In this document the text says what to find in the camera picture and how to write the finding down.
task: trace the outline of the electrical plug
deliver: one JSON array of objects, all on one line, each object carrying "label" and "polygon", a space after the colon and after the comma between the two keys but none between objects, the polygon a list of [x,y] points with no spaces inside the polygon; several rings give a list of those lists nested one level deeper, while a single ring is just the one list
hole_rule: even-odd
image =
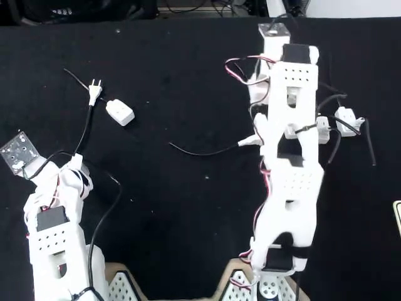
[{"label": "electrical plug", "polygon": [[[360,131],[361,124],[365,122],[365,119],[363,117],[357,119],[351,108],[339,107],[334,115],[338,119],[341,119],[342,121],[351,125],[357,131]],[[350,130],[342,123],[336,121],[336,124],[337,129],[340,131],[342,137],[353,137],[356,135],[354,131]]]},{"label": "electrical plug", "polygon": [[316,118],[316,127],[319,133],[319,144],[326,144],[330,140],[330,126],[326,116]]},{"label": "electrical plug", "polygon": [[92,84],[89,85],[89,105],[91,105],[92,107],[95,105],[96,103],[96,99],[98,99],[99,95],[102,92],[102,86],[100,85],[102,81],[99,80],[99,83],[97,86],[95,86],[95,80],[92,80]]},{"label": "electrical plug", "polygon": [[106,104],[107,113],[121,126],[127,125],[135,118],[133,110],[121,100],[110,100]]}]

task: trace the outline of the black table surface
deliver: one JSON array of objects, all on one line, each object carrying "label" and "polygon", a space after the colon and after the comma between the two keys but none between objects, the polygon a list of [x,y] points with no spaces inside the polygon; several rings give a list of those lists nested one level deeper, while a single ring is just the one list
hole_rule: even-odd
[{"label": "black table surface", "polygon": [[[226,59],[262,52],[265,19],[197,19],[1,28],[0,144],[24,130],[43,156],[72,151],[87,110],[85,82],[131,106],[121,128],[95,107],[85,157],[113,173],[123,198],[96,241],[106,261],[127,265],[149,298],[210,296],[230,258],[247,250],[265,190],[258,148],[214,151],[252,133],[246,87]],[[401,237],[401,19],[288,22],[292,39],[320,50],[320,80],[348,93],[346,107],[370,121],[377,167],[362,137],[343,139],[318,201],[318,225],[302,288],[312,300],[399,300]],[[328,92],[318,91],[318,101]],[[327,114],[336,110],[333,103]],[[334,141],[320,147],[325,166]],[[34,185],[0,163],[2,300],[32,300],[23,206]],[[90,239],[116,193],[93,171],[82,227]]]}]

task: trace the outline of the white plastic part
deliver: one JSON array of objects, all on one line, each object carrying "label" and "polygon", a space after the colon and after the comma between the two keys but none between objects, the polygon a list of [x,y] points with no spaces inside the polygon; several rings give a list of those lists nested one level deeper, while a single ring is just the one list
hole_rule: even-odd
[{"label": "white plastic part", "polygon": [[316,123],[316,90],[318,88],[318,49],[310,46],[310,64],[279,61],[283,45],[289,43],[289,33],[283,24],[275,24],[277,34],[269,34],[269,26],[259,25],[264,38],[263,56],[277,63],[270,69],[261,65],[261,73],[270,76],[269,95],[263,103],[269,105],[268,117],[258,113],[254,124],[267,142],[260,148],[264,165],[270,169],[270,194],[256,222],[255,239],[251,240],[251,265],[255,276],[291,275],[302,271],[306,259],[293,257],[293,268],[285,273],[262,272],[266,255],[274,240],[284,232],[292,234],[294,246],[307,247],[316,229],[316,202],[323,169],[318,162],[319,134],[317,127],[296,134],[302,148],[300,165],[292,165],[289,159],[278,158],[278,144],[283,134],[295,135],[297,130]]},{"label": "white plastic part", "polygon": [[330,125],[326,116],[316,118],[316,126],[319,133],[319,144],[326,144],[330,140]]},{"label": "white plastic part", "polygon": [[[363,117],[356,119],[355,114],[351,108],[339,107],[335,112],[335,117],[345,121],[356,130],[360,130],[361,124],[365,122]],[[352,130],[343,125],[342,123],[336,121],[337,129],[341,132],[342,137],[353,137],[356,136]]]},{"label": "white plastic part", "polygon": [[[37,187],[24,206],[24,221],[29,232],[29,257],[33,269],[34,298],[36,301],[71,300],[89,286],[88,246],[79,222],[85,199],[93,189],[86,167],[81,164],[81,156],[59,169],[49,162],[37,177]],[[32,163],[28,166],[34,172]],[[68,222],[38,231],[37,215],[41,207],[64,206]],[[64,275],[61,267],[66,268]],[[95,289],[107,297],[108,285],[105,280],[105,260],[102,251],[93,249],[93,281]],[[80,300],[96,300],[92,293],[86,293]]]},{"label": "white plastic part", "polygon": [[116,273],[108,286],[108,301],[139,301],[131,282],[123,272]]},{"label": "white plastic part", "polygon": [[401,201],[395,201],[393,203],[393,209],[395,214],[395,219],[397,220],[398,230],[400,231],[401,235]]},{"label": "white plastic part", "polygon": [[106,110],[108,114],[121,126],[127,125],[135,117],[133,110],[118,99],[108,101],[106,104]]}]

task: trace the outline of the white plug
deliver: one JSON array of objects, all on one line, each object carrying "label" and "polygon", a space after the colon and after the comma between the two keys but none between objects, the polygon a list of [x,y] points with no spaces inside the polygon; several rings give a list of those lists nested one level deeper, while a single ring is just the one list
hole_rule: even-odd
[{"label": "white plug", "polygon": [[[355,114],[351,108],[339,107],[335,112],[335,117],[345,121],[352,127],[354,127],[357,131],[360,130],[361,124],[365,122],[363,117],[356,119]],[[348,127],[343,125],[342,123],[336,121],[337,129],[341,132],[342,137],[353,137],[356,135],[354,131],[350,130]]]},{"label": "white plug", "polygon": [[121,126],[127,125],[135,118],[133,110],[121,100],[110,100],[106,104],[106,111]]},{"label": "white plug", "polygon": [[99,83],[97,86],[95,86],[95,80],[92,80],[92,84],[89,85],[89,105],[91,105],[92,107],[95,105],[96,103],[96,99],[98,99],[99,95],[102,92],[102,86],[100,85],[102,81],[99,80]]},{"label": "white plug", "polygon": [[316,127],[319,133],[319,144],[326,144],[330,140],[330,126],[326,116],[316,118]]}]

